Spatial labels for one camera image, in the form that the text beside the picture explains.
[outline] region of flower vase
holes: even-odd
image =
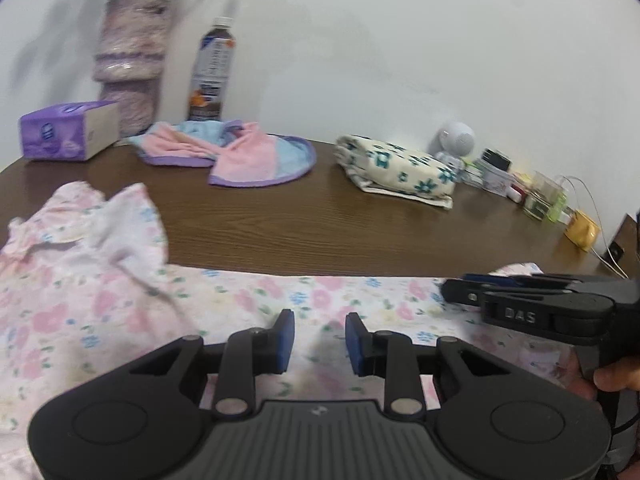
[[[169,0],[107,3],[94,80],[102,83],[100,99],[118,103],[121,137],[154,121],[170,21]]]

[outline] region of screw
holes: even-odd
[[[227,397],[216,403],[216,411],[223,415],[240,415],[249,408],[249,405],[242,399]]]
[[[419,400],[401,397],[391,403],[391,409],[398,415],[415,415],[422,409],[422,403]]]

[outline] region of folded cloth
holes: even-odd
[[[402,146],[346,135],[338,137],[335,158],[361,190],[417,200],[451,209],[455,173],[431,155]]]
[[[149,164],[212,167],[209,183],[220,186],[281,184],[299,178],[316,163],[308,140],[266,134],[257,123],[241,121],[156,123],[126,142],[137,146]]]

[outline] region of floral cloth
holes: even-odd
[[[537,270],[527,264],[503,273]],[[85,183],[66,184],[31,219],[12,221],[0,252],[0,478],[38,478],[26,430],[51,397],[184,334],[215,343],[270,326],[283,308],[296,316],[289,370],[257,378],[259,399],[382,400],[382,380],[351,371],[349,312],[372,331],[396,330],[422,344],[455,335],[556,377],[566,346],[481,324],[476,309],[442,301],[440,282],[167,265],[162,224],[142,184],[108,202]],[[428,406],[437,407],[430,378],[424,389]]]

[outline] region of blue gripper pad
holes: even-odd
[[[491,283],[497,286],[520,286],[520,284],[509,276],[492,276],[490,274],[464,274],[461,280],[478,283]]]
[[[347,345],[347,352],[349,353],[353,373],[358,376],[364,375],[364,356],[362,355],[362,348],[360,347],[360,338],[348,316],[344,322],[344,342]]]
[[[284,316],[284,322],[282,326],[278,327],[278,350],[277,350],[277,366],[278,371],[275,373],[281,374],[287,370],[289,366],[289,358],[291,357],[291,349],[293,348],[293,340],[296,336],[296,320],[293,312],[283,312],[278,318],[278,322],[281,322],[281,318]]]

